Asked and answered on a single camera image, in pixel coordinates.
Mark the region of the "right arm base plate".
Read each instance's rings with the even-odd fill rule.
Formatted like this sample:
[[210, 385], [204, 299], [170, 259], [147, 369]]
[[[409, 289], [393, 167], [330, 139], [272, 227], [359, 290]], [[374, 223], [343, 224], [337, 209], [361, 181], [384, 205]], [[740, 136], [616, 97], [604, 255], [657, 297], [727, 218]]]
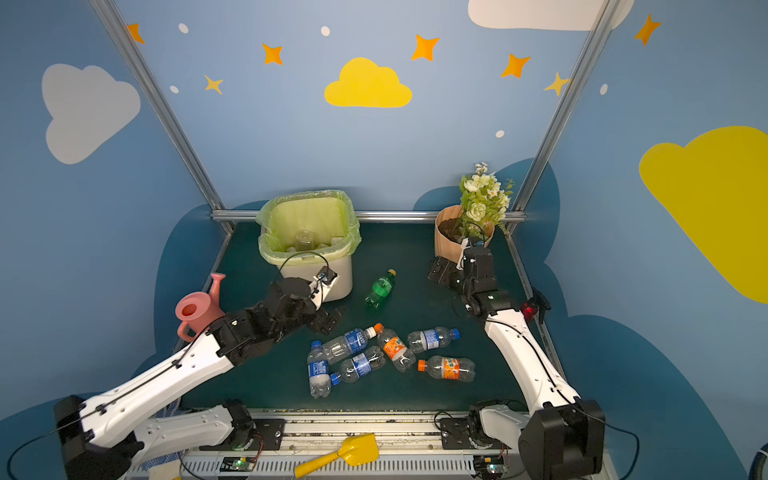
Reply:
[[442, 417], [437, 419], [437, 428], [443, 450], [475, 450], [477, 445], [470, 436], [466, 417]]

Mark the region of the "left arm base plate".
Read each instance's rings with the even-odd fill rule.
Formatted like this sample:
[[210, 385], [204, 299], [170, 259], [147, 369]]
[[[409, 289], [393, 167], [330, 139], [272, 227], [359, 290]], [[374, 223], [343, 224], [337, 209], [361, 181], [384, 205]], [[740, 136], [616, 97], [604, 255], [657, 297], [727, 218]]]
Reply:
[[286, 421], [281, 418], [257, 418], [254, 420], [253, 449], [277, 451], [281, 448]]

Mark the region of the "clear bottle yellow cap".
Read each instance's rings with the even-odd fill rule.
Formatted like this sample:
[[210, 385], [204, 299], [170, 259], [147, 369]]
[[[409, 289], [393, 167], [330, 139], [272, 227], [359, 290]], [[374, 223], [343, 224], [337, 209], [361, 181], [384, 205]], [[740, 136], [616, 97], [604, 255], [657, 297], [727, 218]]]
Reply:
[[294, 248], [296, 251], [311, 251], [316, 247], [315, 234], [309, 230], [299, 230], [294, 238]]

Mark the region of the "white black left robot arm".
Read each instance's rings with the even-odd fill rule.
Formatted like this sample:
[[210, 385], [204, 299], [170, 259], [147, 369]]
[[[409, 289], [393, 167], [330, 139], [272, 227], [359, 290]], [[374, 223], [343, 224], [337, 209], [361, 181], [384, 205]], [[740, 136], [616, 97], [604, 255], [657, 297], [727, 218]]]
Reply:
[[215, 319], [186, 347], [141, 375], [100, 395], [59, 401], [54, 416], [67, 478], [118, 479], [183, 450], [249, 444], [254, 422], [237, 402], [167, 418], [155, 415], [208, 380], [266, 355], [304, 325], [315, 331], [334, 327], [339, 317], [322, 303], [337, 281], [327, 267], [310, 280], [278, 280], [263, 301]]

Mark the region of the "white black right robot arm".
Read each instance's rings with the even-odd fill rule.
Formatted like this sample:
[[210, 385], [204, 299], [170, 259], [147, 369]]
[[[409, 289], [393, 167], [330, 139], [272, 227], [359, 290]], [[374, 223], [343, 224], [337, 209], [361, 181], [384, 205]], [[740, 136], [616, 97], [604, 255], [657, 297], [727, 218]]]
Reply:
[[526, 413], [505, 403], [470, 408], [468, 436], [479, 448], [500, 442], [517, 453], [531, 479], [577, 479], [603, 467], [605, 415], [558, 373], [527, 325], [521, 304], [499, 288], [493, 255], [466, 247], [457, 261], [436, 257], [428, 277], [461, 298], [501, 352], [525, 399]]

